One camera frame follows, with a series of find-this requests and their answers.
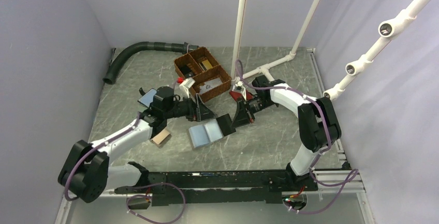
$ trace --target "red object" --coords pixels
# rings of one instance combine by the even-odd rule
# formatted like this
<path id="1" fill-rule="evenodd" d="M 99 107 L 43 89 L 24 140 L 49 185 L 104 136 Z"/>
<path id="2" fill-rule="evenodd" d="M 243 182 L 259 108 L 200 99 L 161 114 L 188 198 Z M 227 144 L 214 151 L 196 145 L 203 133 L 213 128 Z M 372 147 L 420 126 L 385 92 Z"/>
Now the red object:
<path id="1" fill-rule="evenodd" d="M 231 97 L 237 101 L 238 98 L 242 97 L 241 93 L 236 92 L 236 91 L 229 91 L 229 94 L 231 95 Z M 247 96 L 247 101 L 253 99 L 252 94 L 250 94 L 249 92 L 245 92 L 246 96 Z"/>

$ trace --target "white pipe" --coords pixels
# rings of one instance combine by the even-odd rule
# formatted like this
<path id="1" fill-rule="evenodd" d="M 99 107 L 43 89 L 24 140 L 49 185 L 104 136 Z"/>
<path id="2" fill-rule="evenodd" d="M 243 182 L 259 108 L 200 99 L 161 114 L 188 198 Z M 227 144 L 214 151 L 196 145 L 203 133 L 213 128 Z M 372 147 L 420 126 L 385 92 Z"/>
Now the white pipe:
<path id="1" fill-rule="evenodd" d="M 268 70 L 270 68 L 273 68 L 274 66 L 280 65 L 284 62 L 290 61 L 296 56 L 297 47 L 299 47 L 299 44 L 302 41 L 303 35 L 305 34 L 305 31 L 310 24 L 310 21 L 314 15 L 315 10 L 317 9 L 317 5 L 319 2 L 320 2 L 320 0 L 313 0 L 313 3 L 311 4 L 311 7 L 308 11 L 308 14 L 305 17 L 305 21 L 303 22 L 302 27 L 300 28 L 299 35 L 297 36 L 296 41 L 294 42 L 294 45 L 293 45 L 291 51 L 289 52 L 289 54 L 287 54 L 283 58 L 280 58 L 280 59 L 273 61 L 271 63 L 268 63 L 268 64 L 264 64 L 264 65 L 259 66 L 258 68 L 254 69 L 252 71 L 247 72 L 246 74 L 244 74 L 244 78 L 249 78 L 249 77 L 254 76 L 256 74 L 259 74 L 259 73 L 263 73 L 264 75 L 269 74 Z"/>
<path id="2" fill-rule="evenodd" d="M 346 65 L 347 75 L 333 88 L 324 92 L 324 96 L 331 100 L 337 99 L 346 87 L 366 68 L 370 66 L 375 57 L 390 43 L 398 37 L 415 19 L 416 15 L 427 5 L 430 0 L 413 0 L 406 9 L 403 9 L 395 18 L 383 21 L 378 26 L 378 33 L 381 37 L 370 47 L 360 59 Z"/>
<path id="3" fill-rule="evenodd" d="M 232 78 L 236 77 L 235 63 L 238 59 L 239 47 L 241 46 L 241 34 L 242 34 L 242 24 L 244 23 L 244 11 L 245 4 L 247 0 L 239 0 L 238 4 L 238 16 L 236 18 L 236 29 L 235 29 L 235 42 L 233 44 L 233 55 L 232 55 L 232 69 L 230 75 Z"/>

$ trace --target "brown basket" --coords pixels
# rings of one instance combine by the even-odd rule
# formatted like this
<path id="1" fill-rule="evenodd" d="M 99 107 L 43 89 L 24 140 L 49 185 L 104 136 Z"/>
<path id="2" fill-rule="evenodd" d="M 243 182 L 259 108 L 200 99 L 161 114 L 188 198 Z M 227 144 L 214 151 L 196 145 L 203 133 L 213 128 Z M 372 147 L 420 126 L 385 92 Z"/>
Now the brown basket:
<path id="1" fill-rule="evenodd" d="M 198 65 L 202 61 L 208 60 L 212 65 L 211 69 L 202 71 L 201 67 Z M 230 90 L 231 78 L 229 74 L 224 70 L 224 68 L 219 65 L 218 61 L 210 54 L 209 50 L 205 47 L 200 47 L 195 51 L 191 51 L 174 61 L 176 73 L 184 78 L 184 74 L 180 71 L 179 67 L 187 65 L 192 72 L 195 74 L 192 77 L 195 80 L 195 84 L 189 89 L 190 93 L 195 96 L 196 93 L 200 92 L 200 86 L 204 85 L 204 82 L 210 81 L 215 78 L 220 78 L 222 84 L 210 89 L 203 94 L 200 94 L 201 100 L 207 102 L 210 99 L 222 94 L 223 92 Z"/>
<path id="2" fill-rule="evenodd" d="M 220 78 L 222 84 L 210 89 L 207 92 L 204 92 L 203 94 L 200 94 L 201 100 L 203 100 L 203 102 L 207 102 L 215 96 L 218 96 L 230 90 L 231 78 L 229 74 L 227 74 L 227 72 L 223 69 L 221 65 L 217 65 L 212 69 L 204 71 L 193 77 L 193 79 L 195 80 L 195 84 L 189 89 L 189 91 L 193 96 L 195 96 L 195 93 L 200 93 L 200 86 L 204 85 L 205 82 L 213 80 L 215 78 Z"/>

